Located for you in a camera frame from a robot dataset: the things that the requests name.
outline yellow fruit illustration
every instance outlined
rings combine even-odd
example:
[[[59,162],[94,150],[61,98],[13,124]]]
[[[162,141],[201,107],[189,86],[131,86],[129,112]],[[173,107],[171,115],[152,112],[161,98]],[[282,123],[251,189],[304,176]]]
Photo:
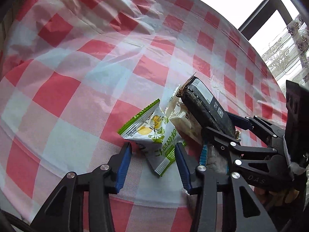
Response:
[[[152,117],[152,121],[154,122],[154,125],[153,127],[155,129],[159,129],[161,124],[162,124],[162,120],[163,120],[163,117],[162,116],[158,116],[158,115],[155,115]]]
[[[139,134],[141,134],[141,135],[147,135],[147,134],[149,134],[149,133],[151,133],[151,129],[149,128],[149,127],[146,127],[146,126],[141,126],[138,130],[137,130],[137,132],[139,133]]]

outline white snack wrapper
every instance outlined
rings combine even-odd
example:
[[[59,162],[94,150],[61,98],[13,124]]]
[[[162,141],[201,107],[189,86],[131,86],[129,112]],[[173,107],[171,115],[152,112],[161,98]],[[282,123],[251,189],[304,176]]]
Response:
[[[183,139],[162,112],[159,103],[157,99],[141,110],[118,133],[124,139],[136,142],[154,171],[162,176],[175,161],[176,143],[183,142]]]
[[[203,145],[203,140],[200,135],[202,127],[181,101],[181,98],[176,96],[179,88],[180,86],[176,88],[170,99],[170,102],[168,103],[168,106],[165,110],[166,117],[178,130],[184,132],[197,143]]]

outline plastic tablecloth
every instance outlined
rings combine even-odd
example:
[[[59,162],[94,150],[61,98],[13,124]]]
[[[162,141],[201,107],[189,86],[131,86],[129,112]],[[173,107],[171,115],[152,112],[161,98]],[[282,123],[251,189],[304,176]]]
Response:
[[[106,163],[124,142],[116,131],[157,98],[165,109],[195,72],[225,110],[287,118],[260,56],[200,0],[26,0],[1,62],[0,188],[29,221],[67,172]],[[198,154],[194,143],[187,151]],[[135,146],[111,207],[116,232],[191,224],[176,164],[157,177]]]

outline green snack wrapper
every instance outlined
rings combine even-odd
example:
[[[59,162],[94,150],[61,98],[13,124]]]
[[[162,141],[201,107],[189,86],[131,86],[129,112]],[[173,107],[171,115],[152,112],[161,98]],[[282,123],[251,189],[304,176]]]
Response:
[[[162,176],[175,161],[176,143],[183,142],[183,139],[159,104],[160,99],[157,99],[148,105],[125,123],[118,133],[124,139],[136,142],[154,171]]]

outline black snack package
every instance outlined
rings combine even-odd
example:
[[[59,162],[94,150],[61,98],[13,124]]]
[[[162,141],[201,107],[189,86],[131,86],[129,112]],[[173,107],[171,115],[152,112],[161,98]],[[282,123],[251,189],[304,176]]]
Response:
[[[211,127],[236,138],[236,129],[214,95],[197,77],[190,77],[177,96],[196,118],[201,127]]]

